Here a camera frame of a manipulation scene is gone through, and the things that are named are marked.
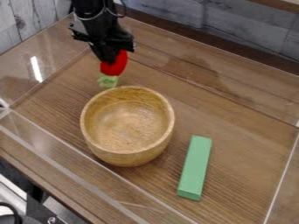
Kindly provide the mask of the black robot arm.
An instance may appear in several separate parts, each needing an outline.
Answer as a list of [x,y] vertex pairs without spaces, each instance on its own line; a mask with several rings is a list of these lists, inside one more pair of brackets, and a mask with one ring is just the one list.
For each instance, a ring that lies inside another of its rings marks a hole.
[[121,27],[113,0],[70,0],[73,20],[71,37],[86,42],[101,62],[113,64],[121,51],[134,51],[133,35]]

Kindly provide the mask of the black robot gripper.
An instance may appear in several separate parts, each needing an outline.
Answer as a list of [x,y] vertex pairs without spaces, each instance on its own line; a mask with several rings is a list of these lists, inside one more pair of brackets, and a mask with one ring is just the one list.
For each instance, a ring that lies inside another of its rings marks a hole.
[[133,52],[135,43],[131,34],[119,26],[117,18],[79,20],[69,23],[71,37],[90,43],[90,50],[101,62],[111,65],[115,62],[118,49]]

